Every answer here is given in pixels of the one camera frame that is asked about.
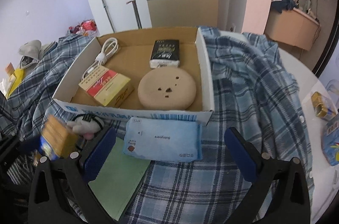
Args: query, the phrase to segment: yellow package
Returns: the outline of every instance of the yellow package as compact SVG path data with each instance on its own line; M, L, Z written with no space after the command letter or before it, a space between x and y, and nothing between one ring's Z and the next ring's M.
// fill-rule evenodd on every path
M131 79L99 65L79 86L100 105L118 107L134 90Z
M311 101L317 117L329 121L336 115L331 100L319 92L314 92Z

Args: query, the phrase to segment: plaid shirt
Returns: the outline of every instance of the plaid shirt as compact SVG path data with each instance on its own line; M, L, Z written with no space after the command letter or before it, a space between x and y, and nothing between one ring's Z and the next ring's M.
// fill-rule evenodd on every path
M244 34L249 40L245 43L220 37L214 28L201 29L211 61L216 104L202 133L203 159L188 164L152 161L123 222L223 223L251 186L243 179L223 142L223 134L231 126L260 152L283 160L300 158L311 198L314 187L309 178L311 146L306 123L300 121L303 112L299 88L283 67L277 44L265 36ZM49 114L64 120L73 116L51 101L51 97L88 42L86 37L61 39L8 102L0 97L3 132L16 131L25 139L41 131ZM126 123L106 121L106 125L118 128L118 135L123 138ZM20 173L18 169L11 169L12 174ZM28 180L28 175L21 176ZM268 208L271 196L269 192L260 216Z

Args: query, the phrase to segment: metal screw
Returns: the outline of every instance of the metal screw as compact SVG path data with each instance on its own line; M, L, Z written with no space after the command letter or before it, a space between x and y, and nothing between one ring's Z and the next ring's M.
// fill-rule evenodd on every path
M268 160L268 159L271 158L271 156L270 156L267 152L263 152L263 153L261 154L261 157L262 157L263 159L265 159L265 160Z
M72 152L71 154L70 154L70 157L72 158L72 159L75 159L75 158L77 158L79 156L79 153L77 152L77 151L74 151L74 152Z
M295 164L299 164L299 163L300 163L300 160L299 160L299 158L297 158L297 157L293 157L292 161L293 161L293 163L295 163Z
M47 157L46 156L43 156L40 158L40 163L44 163L47 161Z
M303 124L305 122L305 117L303 115L300 115L299 116L299 119L301 121L301 123Z

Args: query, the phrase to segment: white plush toy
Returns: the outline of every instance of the white plush toy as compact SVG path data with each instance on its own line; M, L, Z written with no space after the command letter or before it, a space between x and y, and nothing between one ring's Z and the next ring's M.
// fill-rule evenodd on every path
M97 116L91 114L81 114L67 121L67 125L72 128L75 134L82 135L84 139L91 140L94 134L101 131L104 122Z

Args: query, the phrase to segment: blue gripper pad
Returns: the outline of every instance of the blue gripper pad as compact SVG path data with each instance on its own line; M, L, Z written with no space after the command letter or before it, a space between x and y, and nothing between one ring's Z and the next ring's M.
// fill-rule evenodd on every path
M259 167L257 165L259 161L256 162L255 157L260 156L259 152L251 143L246 142L234 127L225 131L224 140L244 179L248 182L255 182Z
M116 141L116 130L108 129L84 163L82 178L86 183L93 181L99 174Z

